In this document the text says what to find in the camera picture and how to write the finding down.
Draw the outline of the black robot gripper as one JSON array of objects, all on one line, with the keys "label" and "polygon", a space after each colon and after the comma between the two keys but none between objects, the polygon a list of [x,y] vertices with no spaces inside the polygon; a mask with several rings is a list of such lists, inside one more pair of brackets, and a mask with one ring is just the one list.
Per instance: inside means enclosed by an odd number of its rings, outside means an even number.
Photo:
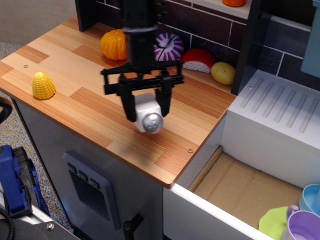
[{"label": "black robot gripper", "polygon": [[136,109],[133,91],[152,89],[165,117],[170,111],[172,88],[184,82],[182,60],[157,61],[154,45],[157,45],[157,26],[129,28],[122,30],[126,36],[127,63],[103,69],[104,93],[119,95],[129,121],[135,122]]}]

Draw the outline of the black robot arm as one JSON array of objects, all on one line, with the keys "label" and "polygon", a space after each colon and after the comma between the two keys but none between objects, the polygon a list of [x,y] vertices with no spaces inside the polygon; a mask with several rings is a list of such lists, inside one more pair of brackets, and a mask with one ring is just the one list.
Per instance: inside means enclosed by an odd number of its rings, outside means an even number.
[{"label": "black robot arm", "polygon": [[155,100],[165,117],[170,111],[172,88],[184,82],[182,60],[157,61],[154,45],[161,3],[156,0],[121,0],[119,2],[126,36],[127,63],[103,69],[104,92],[116,94],[129,121],[137,120],[133,91],[154,89]]}]

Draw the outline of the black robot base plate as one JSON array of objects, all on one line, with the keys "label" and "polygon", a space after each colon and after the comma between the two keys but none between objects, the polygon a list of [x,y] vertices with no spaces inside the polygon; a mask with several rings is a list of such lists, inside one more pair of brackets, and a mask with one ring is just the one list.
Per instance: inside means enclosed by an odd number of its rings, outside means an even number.
[{"label": "black robot base plate", "polygon": [[52,221],[32,224],[13,219],[14,240],[78,240],[79,238]]}]

